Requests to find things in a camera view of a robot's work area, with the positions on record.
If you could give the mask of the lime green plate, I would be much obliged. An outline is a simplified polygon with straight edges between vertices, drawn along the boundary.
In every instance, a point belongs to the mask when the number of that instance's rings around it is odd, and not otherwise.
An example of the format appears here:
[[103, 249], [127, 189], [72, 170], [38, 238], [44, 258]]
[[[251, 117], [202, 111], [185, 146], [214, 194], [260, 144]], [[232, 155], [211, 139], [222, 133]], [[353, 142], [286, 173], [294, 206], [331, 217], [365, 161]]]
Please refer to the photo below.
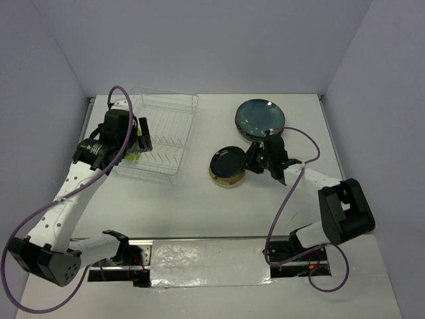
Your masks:
[[126, 155], [124, 156], [125, 160], [136, 160], [140, 157], [140, 145], [139, 138], [141, 137], [141, 130], [133, 128], [129, 142], [127, 144]]

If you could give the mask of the black plate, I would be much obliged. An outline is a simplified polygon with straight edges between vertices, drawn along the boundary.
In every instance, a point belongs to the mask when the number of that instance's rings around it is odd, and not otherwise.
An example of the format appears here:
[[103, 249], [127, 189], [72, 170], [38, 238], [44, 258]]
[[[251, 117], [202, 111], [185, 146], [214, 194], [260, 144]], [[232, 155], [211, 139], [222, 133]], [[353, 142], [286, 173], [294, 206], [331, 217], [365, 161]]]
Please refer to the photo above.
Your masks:
[[245, 152], [237, 146], [227, 146], [217, 151], [210, 162], [209, 169], [219, 178], [236, 177], [245, 168]]

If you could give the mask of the blue white floral plate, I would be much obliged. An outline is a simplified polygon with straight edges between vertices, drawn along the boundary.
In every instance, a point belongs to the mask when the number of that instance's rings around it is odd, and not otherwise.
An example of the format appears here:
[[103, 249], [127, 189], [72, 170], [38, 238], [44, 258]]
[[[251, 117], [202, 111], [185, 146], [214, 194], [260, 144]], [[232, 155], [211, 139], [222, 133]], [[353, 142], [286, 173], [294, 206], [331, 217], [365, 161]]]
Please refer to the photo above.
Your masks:
[[263, 132], [260, 132], [259, 135], [254, 135], [253, 133], [249, 133], [246, 130], [238, 128], [238, 133], [249, 142], [262, 142], [266, 136], [281, 136], [284, 132], [284, 129], [269, 129]]

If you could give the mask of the cream small plate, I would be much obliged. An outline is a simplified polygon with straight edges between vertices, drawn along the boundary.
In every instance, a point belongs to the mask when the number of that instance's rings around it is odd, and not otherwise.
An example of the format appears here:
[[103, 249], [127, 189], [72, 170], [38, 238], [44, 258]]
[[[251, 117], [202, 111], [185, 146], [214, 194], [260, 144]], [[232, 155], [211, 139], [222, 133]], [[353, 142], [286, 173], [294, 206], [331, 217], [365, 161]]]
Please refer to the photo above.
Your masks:
[[239, 185], [243, 183], [246, 172], [244, 170], [241, 170], [235, 176], [232, 176], [232, 177], [219, 177], [216, 174], [214, 174], [211, 169], [209, 169], [209, 175], [210, 175], [211, 181], [215, 185], [219, 187], [227, 188], [227, 189], [232, 189], [232, 188], [238, 187]]

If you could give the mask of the dark green plate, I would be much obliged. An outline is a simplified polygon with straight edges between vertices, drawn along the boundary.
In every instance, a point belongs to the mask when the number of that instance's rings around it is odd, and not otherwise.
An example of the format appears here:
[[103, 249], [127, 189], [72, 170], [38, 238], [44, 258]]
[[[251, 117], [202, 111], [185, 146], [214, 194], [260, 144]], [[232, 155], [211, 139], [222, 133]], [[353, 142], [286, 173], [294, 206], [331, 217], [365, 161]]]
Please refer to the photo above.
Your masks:
[[282, 129], [286, 116], [274, 102], [257, 98], [247, 100], [237, 108], [234, 122], [237, 129], [259, 135], [269, 129]]

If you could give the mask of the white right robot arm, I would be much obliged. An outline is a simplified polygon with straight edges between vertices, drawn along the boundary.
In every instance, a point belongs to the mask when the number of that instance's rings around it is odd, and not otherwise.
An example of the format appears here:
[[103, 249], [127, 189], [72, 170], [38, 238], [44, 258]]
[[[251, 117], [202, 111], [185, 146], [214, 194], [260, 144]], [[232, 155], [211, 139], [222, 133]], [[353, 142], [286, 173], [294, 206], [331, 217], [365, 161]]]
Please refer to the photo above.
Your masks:
[[266, 242], [272, 233], [285, 206], [295, 190], [316, 199], [320, 220], [292, 231], [289, 253], [296, 260], [305, 259], [312, 247], [340, 245], [375, 230], [376, 221], [360, 183], [356, 179], [340, 180], [329, 177], [308, 164], [288, 157], [284, 140], [279, 135], [268, 135], [261, 142], [252, 142], [246, 152], [245, 168], [253, 173], [269, 171], [273, 179], [290, 190], [272, 221]]

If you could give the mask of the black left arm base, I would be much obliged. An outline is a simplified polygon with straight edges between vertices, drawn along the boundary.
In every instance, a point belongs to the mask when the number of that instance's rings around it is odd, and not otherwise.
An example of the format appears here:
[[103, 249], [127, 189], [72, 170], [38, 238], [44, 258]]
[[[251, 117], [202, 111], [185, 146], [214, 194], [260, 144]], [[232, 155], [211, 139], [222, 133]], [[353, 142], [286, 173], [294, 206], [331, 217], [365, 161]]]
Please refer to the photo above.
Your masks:
[[153, 241], [130, 239], [121, 261], [104, 259], [94, 263], [88, 273], [88, 282], [128, 282], [133, 287], [151, 286], [150, 270]]

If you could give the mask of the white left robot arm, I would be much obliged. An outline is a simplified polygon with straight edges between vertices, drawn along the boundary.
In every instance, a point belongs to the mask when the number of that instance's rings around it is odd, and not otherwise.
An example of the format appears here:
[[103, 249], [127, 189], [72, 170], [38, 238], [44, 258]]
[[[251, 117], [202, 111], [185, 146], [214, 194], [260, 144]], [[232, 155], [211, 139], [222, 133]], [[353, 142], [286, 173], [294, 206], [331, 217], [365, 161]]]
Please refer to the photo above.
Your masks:
[[103, 175], [93, 185], [89, 182], [103, 169], [111, 172], [109, 164], [123, 142], [128, 142], [125, 155], [153, 149], [146, 118], [134, 118], [131, 126], [128, 122], [127, 110], [108, 110], [104, 121], [78, 144], [66, 181], [56, 196], [58, 205], [48, 209], [25, 238], [14, 237], [7, 247], [23, 270], [63, 287], [85, 266], [104, 259], [122, 265], [141, 254], [141, 249], [129, 244], [127, 236], [113, 230], [72, 240], [77, 222], [107, 177]]

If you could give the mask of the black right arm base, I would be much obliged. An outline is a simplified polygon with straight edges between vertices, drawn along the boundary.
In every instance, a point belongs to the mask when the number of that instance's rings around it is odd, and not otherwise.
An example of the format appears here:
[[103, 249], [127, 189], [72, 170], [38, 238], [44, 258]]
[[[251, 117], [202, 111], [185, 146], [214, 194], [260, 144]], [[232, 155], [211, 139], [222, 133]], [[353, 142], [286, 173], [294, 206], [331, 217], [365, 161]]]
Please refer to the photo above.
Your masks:
[[[291, 247], [288, 241], [272, 241], [270, 243], [270, 262], [282, 262], [297, 253]], [[331, 272], [328, 266], [327, 253], [324, 248], [312, 252], [306, 256], [302, 256], [292, 262], [286, 263], [283, 266], [270, 266], [270, 276], [273, 279], [277, 278], [293, 278], [293, 277], [308, 277], [309, 273], [323, 265], [322, 268], [316, 270], [313, 276], [330, 276]]]

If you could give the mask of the silver foil sheet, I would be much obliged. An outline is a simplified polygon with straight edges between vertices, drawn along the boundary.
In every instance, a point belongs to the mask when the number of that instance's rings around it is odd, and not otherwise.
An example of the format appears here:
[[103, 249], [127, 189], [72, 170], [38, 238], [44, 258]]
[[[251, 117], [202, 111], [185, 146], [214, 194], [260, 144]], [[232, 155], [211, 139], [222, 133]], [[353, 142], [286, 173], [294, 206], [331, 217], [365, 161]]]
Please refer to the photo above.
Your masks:
[[156, 241], [151, 251], [154, 288], [259, 286], [272, 282], [262, 239]]

